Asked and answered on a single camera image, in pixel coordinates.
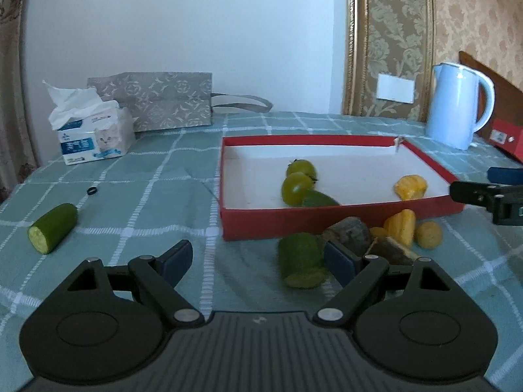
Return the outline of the small round brown fruit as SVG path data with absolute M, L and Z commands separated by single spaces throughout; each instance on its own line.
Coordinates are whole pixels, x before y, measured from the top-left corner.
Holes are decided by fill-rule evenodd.
M 424 221 L 417 225 L 414 238 L 419 247 L 433 250 L 442 244 L 442 228 L 435 221 Z

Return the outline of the yellow fruit piece outside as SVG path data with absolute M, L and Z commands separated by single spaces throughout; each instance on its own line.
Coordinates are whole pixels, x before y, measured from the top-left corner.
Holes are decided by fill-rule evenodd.
M 396 242 L 410 248 L 414 240 L 416 214 L 405 209 L 389 217 L 384 223 L 384 229 Z

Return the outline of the cat print tissue box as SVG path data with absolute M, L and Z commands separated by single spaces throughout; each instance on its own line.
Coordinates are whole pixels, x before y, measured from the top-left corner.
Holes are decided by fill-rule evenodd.
M 55 105 L 49 122 L 66 165 L 121 157 L 136 142 L 130 111 L 118 102 L 102 100 L 94 88 L 45 87 Z

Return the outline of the white wall switch plate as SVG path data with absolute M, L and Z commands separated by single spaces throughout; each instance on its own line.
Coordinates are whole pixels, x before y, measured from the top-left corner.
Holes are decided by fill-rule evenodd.
M 377 80 L 376 98 L 402 104 L 413 104 L 415 81 L 380 73 Z

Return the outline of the patterned beige curtain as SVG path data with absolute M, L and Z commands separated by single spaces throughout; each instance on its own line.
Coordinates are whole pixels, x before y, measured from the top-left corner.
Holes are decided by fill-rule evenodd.
M 21 73 L 24 0 L 1 0 L 1 200 L 37 166 Z

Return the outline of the cucumber piece on cloth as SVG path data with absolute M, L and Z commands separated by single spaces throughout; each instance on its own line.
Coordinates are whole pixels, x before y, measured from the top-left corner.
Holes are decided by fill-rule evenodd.
M 70 203 L 60 204 L 39 217 L 27 230 L 29 242 L 43 255 L 50 254 L 74 229 L 78 210 Z

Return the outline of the red shallow cardboard box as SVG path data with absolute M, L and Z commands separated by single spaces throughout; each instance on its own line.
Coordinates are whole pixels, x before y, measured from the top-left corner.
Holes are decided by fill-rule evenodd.
M 317 171 L 316 189 L 339 206 L 291 207 L 281 197 L 288 165 L 309 160 Z M 394 185 L 417 174 L 428 183 L 423 198 L 401 201 Z M 223 138 L 220 216 L 226 241 L 319 234 L 346 217 L 369 227 L 411 209 L 420 220 L 460 213 L 449 196 L 456 176 L 403 137 L 291 135 Z

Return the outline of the round green lime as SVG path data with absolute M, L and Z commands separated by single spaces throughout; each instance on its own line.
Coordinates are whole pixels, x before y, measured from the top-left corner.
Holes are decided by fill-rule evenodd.
M 306 159 L 295 159 L 293 162 L 291 162 L 285 172 L 286 176 L 289 176 L 293 173 L 301 172 L 309 178 L 311 178 L 313 181 L 317 180 L 317 173 L 315 166 L 309 162 L 309 160 Z
M 290 173 L 281 187 L 282 200 L 289 206 L 300 206 L 306 193 L 314 187 L 315 181 L 306 173 Z

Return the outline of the green checked tablecloth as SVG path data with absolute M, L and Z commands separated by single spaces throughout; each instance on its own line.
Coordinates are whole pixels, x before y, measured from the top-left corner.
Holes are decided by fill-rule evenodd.
M 339 289 L 286 287 L 277 242 L 225 242 L 218 214 L 219 154 L 225 136 L 346 134 L 405 136 L 463 181 L 483 182 L 492 166 L 515 166 L 485 141 L 466 151 L 431 142 L 423 126 L 388 118 L 274 112 L 218 115 L 211 126 L 144 133 L 116 159 L 67 166 L 54 157 L 13 190 L 1 206 L 1 388 L 30 380 L 18 337 L 26 318 L 85 258 L 124 265 L 158 256 L 187 239 L 192 267 L 178 291 L 202 312 L 313 312 Z M 78 210 L 74 229 L 50 254 L 29 242 L 29 227 L 54 207 Z

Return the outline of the green mango wedge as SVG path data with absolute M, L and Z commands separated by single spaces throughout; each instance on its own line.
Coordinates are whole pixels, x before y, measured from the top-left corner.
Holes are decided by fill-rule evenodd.
M 322 192 L 315 189 L 307 190 L 301 202 L 302 207 L 330 207 L 339 206 L 340 203 Z

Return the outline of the yellow fruit piece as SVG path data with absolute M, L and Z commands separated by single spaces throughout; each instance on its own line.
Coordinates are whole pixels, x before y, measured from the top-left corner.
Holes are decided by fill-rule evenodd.
M 402 176 L 394 185 L 394 192 L 401 201 L 423 198 L 427 189 L 427 181 L 417 174 Z

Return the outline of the short cut cucumber piece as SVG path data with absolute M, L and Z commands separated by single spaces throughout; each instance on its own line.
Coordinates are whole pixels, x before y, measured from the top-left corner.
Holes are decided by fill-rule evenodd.
M 311 289 L 327 277 L 324 252 L 318 238 L 309 233 L 296 233 L 278 242 L 278 269 L 287 287 Z

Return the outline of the grey patterned gift bag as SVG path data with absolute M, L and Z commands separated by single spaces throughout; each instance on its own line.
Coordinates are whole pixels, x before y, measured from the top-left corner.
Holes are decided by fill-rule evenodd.
M 211 73 L 126 72 L 91 77 L 87 85 L 128 109 L 137 132 L 209 126 L 214 111 L 267 113 L 273 107 L 259 96 L 214 92 Z

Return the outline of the red packet box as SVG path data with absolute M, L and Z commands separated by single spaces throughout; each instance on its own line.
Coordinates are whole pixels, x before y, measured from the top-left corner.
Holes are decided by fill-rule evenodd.
M 519 162 L 523 158 L 523 127 L 496 118 L 488 141 L 497 148 L 509 153 Z

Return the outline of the light blue electric kettle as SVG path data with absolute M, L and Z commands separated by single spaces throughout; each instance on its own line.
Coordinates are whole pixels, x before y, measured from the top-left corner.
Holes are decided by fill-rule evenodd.
M 487 125 L 495 106 L 493 81 L 484 73 L 451 62 L 433 67 L 435 88 L 426 121 L 426 135 L 465 151 L 473 135 Z

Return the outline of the gold framed wall panel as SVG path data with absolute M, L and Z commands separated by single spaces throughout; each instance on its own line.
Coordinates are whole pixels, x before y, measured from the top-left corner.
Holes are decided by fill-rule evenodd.
M 464 51 L 522 86 L 522 0 L 346 0 L 340 112 L 423 121 L 432 67 Z M 379 74 L 415 81 L 413 104 L 376 98 Z

